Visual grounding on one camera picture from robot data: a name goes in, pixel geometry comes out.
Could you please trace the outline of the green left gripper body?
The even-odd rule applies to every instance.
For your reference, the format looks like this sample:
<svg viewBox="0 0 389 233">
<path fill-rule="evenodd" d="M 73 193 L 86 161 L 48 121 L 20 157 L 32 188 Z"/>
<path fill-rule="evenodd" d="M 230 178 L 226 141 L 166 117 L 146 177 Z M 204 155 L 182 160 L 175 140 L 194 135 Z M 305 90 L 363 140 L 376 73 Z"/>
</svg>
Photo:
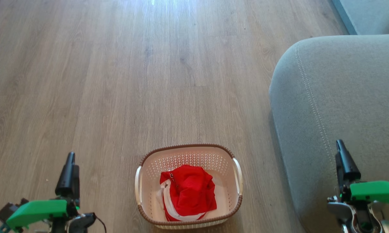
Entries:
<svg viewBox="0 0 389 233">
<path fill-rule="evenodd" d="M 31 224 L 45 221 L 50 233 L 87 233 L 97 215 L 79 213 L 79 199 L 72 195 L 58 195 L 54 199 L 34 200 L 21 204 L 6 220 L 14 232 L 21 233 Z"/>
</svg>

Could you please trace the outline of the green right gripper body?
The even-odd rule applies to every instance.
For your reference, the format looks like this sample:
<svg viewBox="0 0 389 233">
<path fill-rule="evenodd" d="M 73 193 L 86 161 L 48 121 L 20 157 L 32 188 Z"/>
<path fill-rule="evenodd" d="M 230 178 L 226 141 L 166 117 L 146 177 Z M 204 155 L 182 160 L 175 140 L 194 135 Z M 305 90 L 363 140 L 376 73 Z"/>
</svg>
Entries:
<svg viewBox="0 0 389 233">
<path fill-rule="evenodd" d="M 384 205 L 389 205 L 389 181 L 354 183 L 327 198 L 342 233 L 389 233 L 389 221 L 376 215 Z"/>
</svg>

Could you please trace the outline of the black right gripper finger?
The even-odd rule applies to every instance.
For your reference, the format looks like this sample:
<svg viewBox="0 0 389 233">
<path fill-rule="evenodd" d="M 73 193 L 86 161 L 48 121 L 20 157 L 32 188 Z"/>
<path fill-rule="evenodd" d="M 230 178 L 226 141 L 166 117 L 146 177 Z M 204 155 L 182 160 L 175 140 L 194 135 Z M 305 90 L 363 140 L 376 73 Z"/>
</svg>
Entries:
<svg viewBox="0 0 389 233">
<path fill-rule="evenodd" d="M 337 154 L 341 155 L 344 169 L 344 182 L 351 183 L 360 180 L 361 172 L 341 139 L 337 140 Z"/>
<path fill-rule="evenodd" d="M 345 182 L 344 182 L 343 163 L 340 154 L 335 155 L 335 164 L 336 164 L 336 172 L 337 172 L 337 180 L 338 180 L 338 191 L 339 194 L 342 194 L 342 189 Z"/>
</svg>

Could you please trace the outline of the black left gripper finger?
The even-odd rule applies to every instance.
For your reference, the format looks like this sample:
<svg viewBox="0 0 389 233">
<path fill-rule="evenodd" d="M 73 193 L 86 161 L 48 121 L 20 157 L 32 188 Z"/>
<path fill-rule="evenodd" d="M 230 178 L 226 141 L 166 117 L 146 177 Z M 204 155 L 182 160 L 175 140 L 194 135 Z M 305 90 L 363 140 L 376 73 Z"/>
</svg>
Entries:
<svg viewBox="0 0 389 233">
<path fill-rule="evenodd" d="M 74 165 L 76 165 L 76 155 L 74 152 L 70 152 L 55 188 L 56 195 L 73 197 L 72 171 Z"/>
<path fill-rule="evenodd" d="M 80 168 L 78 165 L 73 166 L 72 171 L 72 188 L 73 200 L 77 207 L 80 207 Z"/>
</svg>

